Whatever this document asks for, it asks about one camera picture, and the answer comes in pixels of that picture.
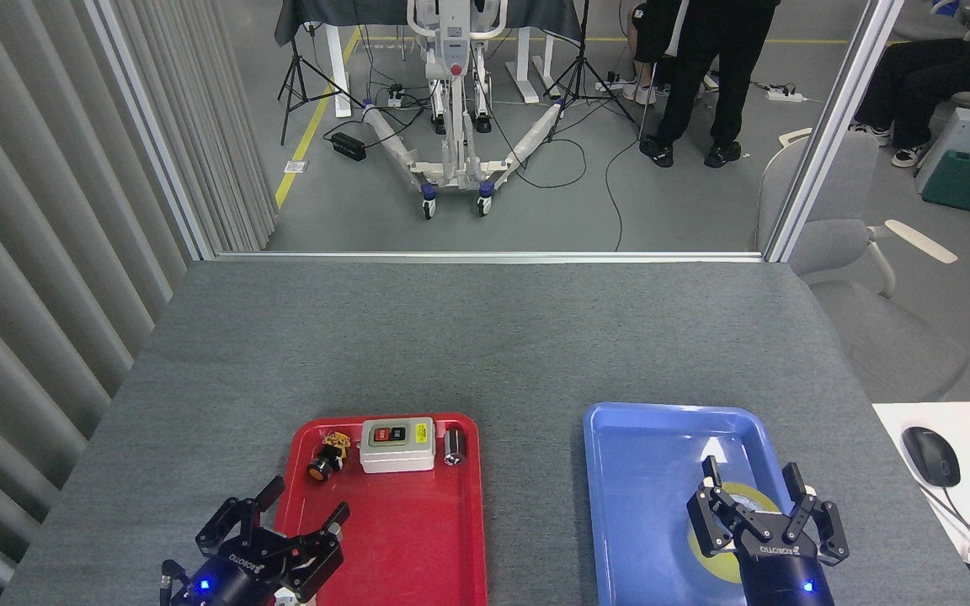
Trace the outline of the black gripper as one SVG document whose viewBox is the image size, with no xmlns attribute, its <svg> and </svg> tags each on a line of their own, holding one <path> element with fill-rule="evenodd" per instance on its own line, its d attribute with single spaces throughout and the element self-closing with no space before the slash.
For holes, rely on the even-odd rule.
<svg viewBox="0 0 970 606">
<path fill-rule="evenodd" d="M 788 515 L 755 513 L 735 500 L 723 487 L 716 457 L 706 456 L 701 470 L 703 481 L 686 503 L 690 526 L 705 557 L 736 551 L 746 603 L 834 605 L 821 563 L 839 564 L 850 548 L 839 507 L 806 486 L 797 463 L 782 468 L 794 506 Z M 804 532 L 811 518 L 818 547 Z"/>
<path fill-rule="evenodd" d="M 259 524 L 261 514 L 284 490 L 284 477 L 274 476 L 257 496 L 229 497 L 211 515 L 195 537 L 205 561 L 173 592 L 173 605 L 272 605 L 282 587 L 299 601 L 315 598 L 344 560 L 340 529 L 350 517 L 346 502 L 339 503 L 316 532 L 279 537 L 273 555 L 258 561 L 260 572 L 216 555 L 222 547 L 252 549 L 266 533 Z"/>
</svg>

